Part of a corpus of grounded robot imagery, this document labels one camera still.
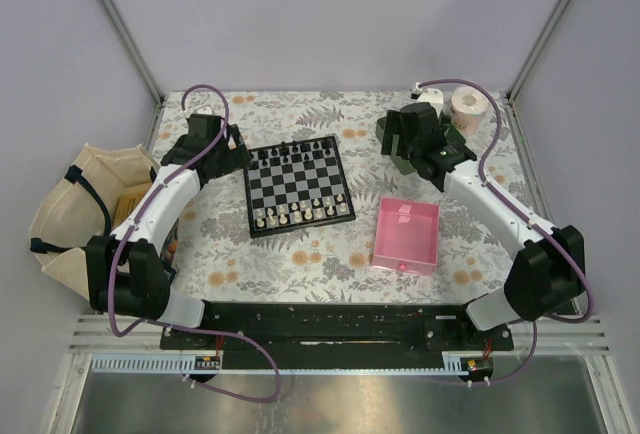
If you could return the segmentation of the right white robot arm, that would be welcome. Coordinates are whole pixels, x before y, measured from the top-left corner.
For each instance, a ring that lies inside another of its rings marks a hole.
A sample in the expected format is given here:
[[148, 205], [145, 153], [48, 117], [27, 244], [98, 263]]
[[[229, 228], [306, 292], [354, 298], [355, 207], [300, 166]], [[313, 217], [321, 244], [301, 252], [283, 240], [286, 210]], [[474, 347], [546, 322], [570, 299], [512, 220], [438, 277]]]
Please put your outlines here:
[[512, 265], [503, 286], [465, 307], [455, 325], [464, 348], [486, 343], [491, 329], [515, 321], [552, 317], [585, 292], [584, 238], [573, 226], [558, 228], [530, 212], [484, 173], [465, 142], [451, 142], [427, 102], [385, 116], [381, 152], [410, 163], [418, 176], [464, 205], [499, 241]]

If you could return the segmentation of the black and grey chessboard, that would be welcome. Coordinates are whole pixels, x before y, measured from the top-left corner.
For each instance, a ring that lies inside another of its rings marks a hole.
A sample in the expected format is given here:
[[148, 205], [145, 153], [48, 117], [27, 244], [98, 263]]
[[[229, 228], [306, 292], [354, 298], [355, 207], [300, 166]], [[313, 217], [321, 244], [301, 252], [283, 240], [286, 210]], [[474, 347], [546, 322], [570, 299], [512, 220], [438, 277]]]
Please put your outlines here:
[[356, 219], [335, 136], [282, 142], [249, 154], [244, 181], [251, 238]]

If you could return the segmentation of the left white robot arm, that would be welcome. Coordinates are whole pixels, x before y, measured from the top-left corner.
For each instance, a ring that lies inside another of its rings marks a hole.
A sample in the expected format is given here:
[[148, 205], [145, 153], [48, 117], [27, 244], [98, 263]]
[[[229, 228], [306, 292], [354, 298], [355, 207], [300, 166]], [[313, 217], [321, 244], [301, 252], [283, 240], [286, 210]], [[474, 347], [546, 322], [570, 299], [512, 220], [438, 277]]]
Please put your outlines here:
[[242, 170], [250, 155], [239, 127], [220, 116], [193, 114], [188, 131], [161, 160], [132, 214], [85, 247], [89, 302], [95, 311], [182, 327], [196, 349], [216, 340], [205, 302], [174, 290], [162, 253], [186, 205], [211, 180]]

